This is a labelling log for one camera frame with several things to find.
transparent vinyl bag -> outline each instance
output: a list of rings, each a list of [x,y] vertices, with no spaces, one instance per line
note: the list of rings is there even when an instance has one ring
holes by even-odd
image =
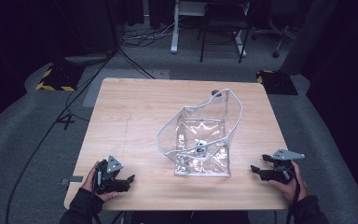
[[[229,145],[242,104],[230,90],[197,106],[184,106],[159,131],[158,150],[175,163],[175,175],[231,176]]]

wheel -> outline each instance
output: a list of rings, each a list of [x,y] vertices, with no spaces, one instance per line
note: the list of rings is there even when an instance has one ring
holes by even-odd
[[[275,50],[275,51],[272,53],[272,57],[273,57],[273,58],[278,58],[278,57],[279,57],[279,51]]]

office chair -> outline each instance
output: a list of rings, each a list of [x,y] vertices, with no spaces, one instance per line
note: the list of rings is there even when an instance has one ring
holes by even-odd
[[[285,37],[296,39],[293,31],[299,28],[298,24],[295,24],[299,19],[299,6],[299,0],[269,0],[267,20],[270,29],[255,31],[252,39],[256,40],[259,35],[264,34],[278,35],[280,39],[272,53],[273,58],[280,56],[279,50]]]
[[[200,39],[200,33],[203,32],[202,48],[200,62],[202,63],[204,48],[206,44],[226,44],[226,43],[206,43],[206,35],[210,31],[231,32],[232,41],[241,40],[241,31],[246,30],[245,37],[242,41],[239,63],[245,49],[246,40],[252,26],[249,24],[245,11],[246,0],[209,0],[205,6],[204,17],[197,39]]]

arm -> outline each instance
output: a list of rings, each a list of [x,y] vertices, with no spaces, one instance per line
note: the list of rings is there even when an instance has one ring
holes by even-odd
[[[298,183],[300,184],[300,193],[298,195],[298,200],[293,204],[293,216],[295,217],[296,224],[327,224],[329,223],[324,213],[321,212],[319,208],[319,200],[314,195],[308,195],[307,189],[304,186],[304,180],[301,176],[300,169],[297,163],[292,161],[293,166],[295,167],[296,177]],[[283,196],[290,202],[293,203],[295,198],[296,191],[296,181],[293,179],[287,185],[283,183],[269,180],[268,183],[279,190]]]
[[[112,200],[118,196],[117,192],[95,194],[94,196],[92,195],[91,192],[93,185],[93,177],[95,174],[95,165],[89,171],[86,181],[78,190],[75,198],[71,201],[71,204],[69,205],[69,210],[63,214],[60,220],[60,224],[90,224],[93,215],[96,215],[101,212],[103,208],[103,203]]]

desk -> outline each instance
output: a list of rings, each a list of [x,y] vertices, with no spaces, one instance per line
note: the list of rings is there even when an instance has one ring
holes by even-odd
[[[197,105],[212,90],[231,89],[243,105],[230,146],[231,177],[174,176],[174,163],[156,147],[158,131],[184,105]],[[251,172],[269,165],[261,154],[286,148],[264,87],[257,83],[106,78],[92,113],[74,175],[112,154],[124,168],[117,178],[135,175],[129,192],[105,210],[285,209],[281,193]],[[66,208],[81,183],[71,183]]]
[[[205,10],[205,5],[206,5],[206,2],[187,2],[187,1],[182,1],[182,0],[175,0],[175,13],[173,16],[174,22],[173,22],[171,53],[178,52],[179,16],[180,15],[182,15],[182,16],[203,16],[204,10]],[[237,37],[235,37],[235,43],[237,44],[238,52],[241,54],[241,50],[242,50],[241,31],[237,35]],[[242,56],[243,57],[246,56],[245,50],[243,51]]]

